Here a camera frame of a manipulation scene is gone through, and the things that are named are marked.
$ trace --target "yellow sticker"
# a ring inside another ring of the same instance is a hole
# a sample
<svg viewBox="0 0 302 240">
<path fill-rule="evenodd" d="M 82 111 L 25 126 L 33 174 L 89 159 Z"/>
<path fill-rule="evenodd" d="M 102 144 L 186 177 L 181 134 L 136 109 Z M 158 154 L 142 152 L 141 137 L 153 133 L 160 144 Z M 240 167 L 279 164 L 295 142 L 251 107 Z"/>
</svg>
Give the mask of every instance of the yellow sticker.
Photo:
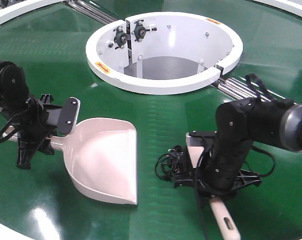
<svg viewBox="0 0 302 240">
<path fill-rule="evenodd" d="M 98 66 L 106 74 L 109 74 L 111 72 L 111 70 L 106 65 L 102 64 L 101 62 L 97 62 L 97 63 L 95 63 L 95 65 Z"/>
<path fill-rule="evenodd" d="M 215 24 L 218 24 L 218 25 L 221 24 L 219 21 L 214 20 L 214 19 L 207 18 L 206 20 L 211 21 L 212 23 L 215 23 Z"/>
</svg>

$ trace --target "green surface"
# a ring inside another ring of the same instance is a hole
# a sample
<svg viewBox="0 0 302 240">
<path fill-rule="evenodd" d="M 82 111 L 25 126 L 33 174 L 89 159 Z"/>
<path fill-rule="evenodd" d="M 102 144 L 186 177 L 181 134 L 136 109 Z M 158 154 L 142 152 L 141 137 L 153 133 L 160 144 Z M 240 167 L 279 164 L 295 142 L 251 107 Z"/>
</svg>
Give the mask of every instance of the green surface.
<svg viewBox="0 0 302 240">
<path fill-rule="evenodd" d="M 254 72 L 267 86 L 302 103 L 302 19 L 245 0 L 99 0 L 119 17 L 151 11 L 181 11 L 219 20 L 244 42 L 239 65 L 229 76 Z M 115 88 L 89 69 L 85 44 L 102 25 L 63 4 L 21 16 L 0 27 L 0 60 L 26 72 L 31 92 L 51 93 L 55 104 L 75 96 L 79 121 L 111 117 L 132 122 L 138 131 L 138 206 L 107 204 L 81 195 L 64 167 L 63 155 L 38 153 L 32 170 L 15 167 L 16 144 L 0 144 L 0 223 L 35 239 L 188 240 L 203 239 L 193 189 L 174 189 L 153 170 L 156 159 L 190 130 L 214 130 L 215 110 L 227 99 L 212 87 L 192 93 L 151 96 Z M 5 120 L 0 116 L 0 128 Z M 260 187 L 239 191 L 226 205 L 243 240 L 302 237 L 302 153 L 269 146 L 277 167 Z M 256 171 L 269 159 L 250 154 Z M 44 220 L 38 218 L 43 211 Z M 221 240 L 206 207 L 209 235 Z"/>
</svg>

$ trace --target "brush handle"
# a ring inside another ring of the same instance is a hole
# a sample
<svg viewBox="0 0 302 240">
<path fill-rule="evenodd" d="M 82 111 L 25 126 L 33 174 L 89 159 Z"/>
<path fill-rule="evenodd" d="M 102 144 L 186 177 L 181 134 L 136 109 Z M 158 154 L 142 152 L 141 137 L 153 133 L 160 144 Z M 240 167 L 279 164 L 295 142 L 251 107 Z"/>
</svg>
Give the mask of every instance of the brush handle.
<svg viewBox="0 0 302 240">
<path fill-rule="evenodd" d="M 241 240 L 241 235 L 234 224 L 234 221 L 227 210 L 224 202 L 218 196 L 209 201 L 217 224 L 224 240 Z"/>
</svg>

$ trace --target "bolt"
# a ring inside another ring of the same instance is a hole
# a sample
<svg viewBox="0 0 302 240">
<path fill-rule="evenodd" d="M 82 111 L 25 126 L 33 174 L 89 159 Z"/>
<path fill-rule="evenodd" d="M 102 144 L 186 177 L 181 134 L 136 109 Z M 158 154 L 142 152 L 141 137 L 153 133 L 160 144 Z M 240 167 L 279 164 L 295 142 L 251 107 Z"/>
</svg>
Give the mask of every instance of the bolt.
<svg viewBox="0 0 302 240">
<path fill-rule="evenodd" d="M 145 32 L 144 29 L 140 29 L 140 30 L 139 30 L 139 36 L 141 36 L 141 37 L 143 36 L 143 37 L 144 37 L 145 34 L 146 34 L 146 32 Z"/>
<path fill-rule="evenodd" d="M 125 35 L 121 36 L 121 43 L 126 43 L 127 42 L 127 37 Z"/>
</svg>

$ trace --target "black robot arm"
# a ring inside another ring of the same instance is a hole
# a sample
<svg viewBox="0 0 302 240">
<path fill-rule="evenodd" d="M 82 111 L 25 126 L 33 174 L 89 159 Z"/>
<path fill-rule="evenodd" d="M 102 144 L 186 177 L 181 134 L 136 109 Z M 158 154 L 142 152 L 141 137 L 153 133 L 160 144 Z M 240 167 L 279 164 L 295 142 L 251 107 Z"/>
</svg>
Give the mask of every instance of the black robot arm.
<svg viewBox="0 0 302 240">
<path fill-rule="evenodd" d="M 49 137 L 56 135 L 57 129 L 67 135 L 75 127 L 79 100 L 70 97 L 63 107 L 51 101 L 50 94 L 43 94 L 40 99 L 30 94 L 22 68 L 0 61 L 0 113 L 7 120 L 0 130 L 0 143 L 17 134 L 17 167 L 21 169 L 31 168 L 36 151 L 54 154 Z"/>
<path fill-rule="evenodd" d="M 217 131 L 187 134 L 188 147 L 204 147 L 205 152 L 198 156 L 197 171 L 194 164 L 190 164 L 193 155 L 190 152 L 183 160 L 175 160 L 172 154 L 165 160 L 166 165 L 177 166 L 169 177 L 175 187 L 194 187 L 196 181 L 204 197 L 231 196 L 238 189 L 261 183 L 262 175 L 241 169 L 254 141 L 292 152 L 302 151 L 302 105 L 289 98 L 273 98 L 253 73 L 247 75 L 246 80 L 257 97 L 221 104 L 215 116 Z M 251 84 L 253 80 L 269 101 L 261 100 L 260 93 Z M 187 170 L 180 171 L 185 166 L 189 166 Z"/>
</svg>

